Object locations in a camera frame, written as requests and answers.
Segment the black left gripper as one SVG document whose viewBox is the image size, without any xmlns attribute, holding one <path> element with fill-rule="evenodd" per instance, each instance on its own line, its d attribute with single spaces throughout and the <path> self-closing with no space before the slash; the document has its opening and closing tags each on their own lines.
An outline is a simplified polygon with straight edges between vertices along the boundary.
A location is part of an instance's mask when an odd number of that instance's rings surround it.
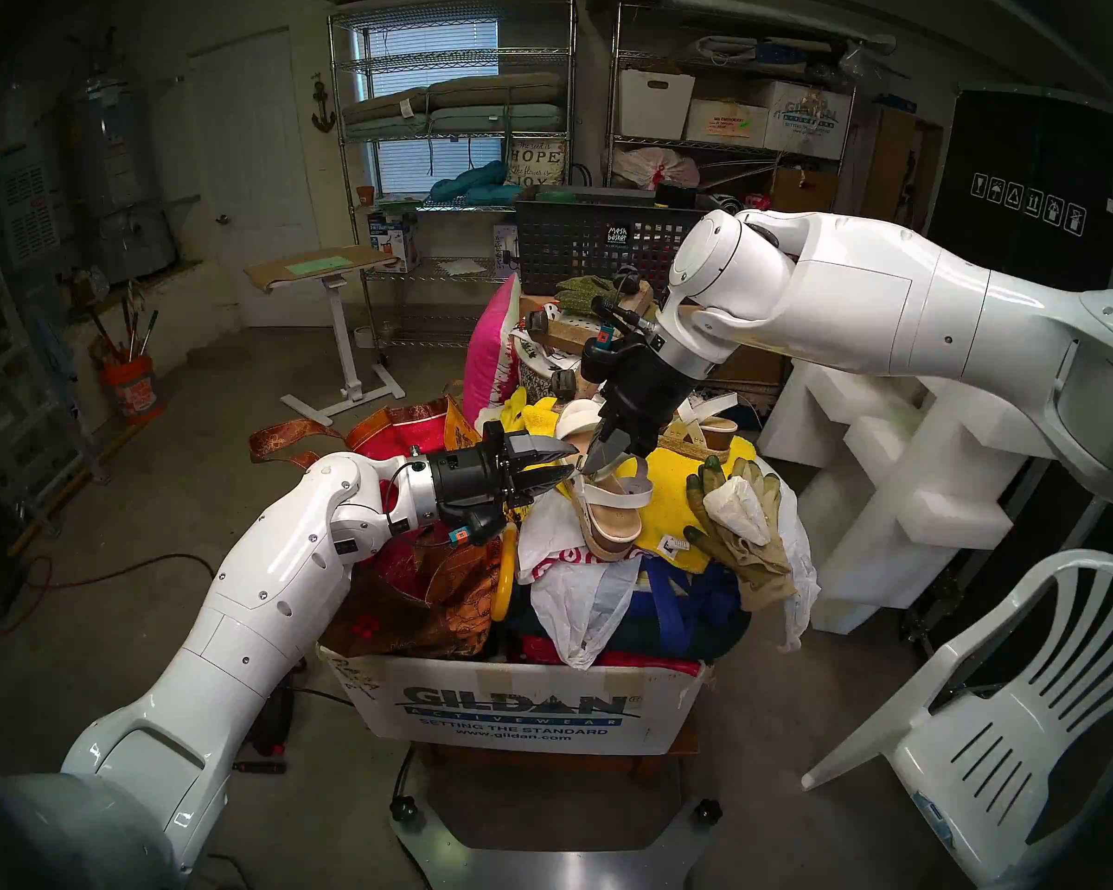
<svg viewBox="0 0 1113 890">
<path fill-rule="evenodd" d="M 577 445 L 525 431 L 490 431 L 466 449 L 427 454 L 440 520 L 455 545 L 482 546 L 506 526 L 512 510 L 531 506 L 577 468 L 525 468 L 582 455 Z"/>
</svg>

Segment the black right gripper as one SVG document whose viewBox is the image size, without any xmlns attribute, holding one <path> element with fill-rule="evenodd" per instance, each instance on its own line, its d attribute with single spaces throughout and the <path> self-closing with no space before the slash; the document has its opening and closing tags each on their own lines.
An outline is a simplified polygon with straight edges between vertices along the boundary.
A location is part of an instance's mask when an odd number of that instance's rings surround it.
<svg viewBox="0 0 1113 890">
<path fill-rule="evenodd" d="M 601 386 L 604 399 L 580 473 L 601 476 L 658 447 L 664 426 L 705 379 L 707 360 L 662 332 L 651 342 L 629 332 L 607 347 L 587 342 L 580 368 L 584 379 Z"/>
</svg>

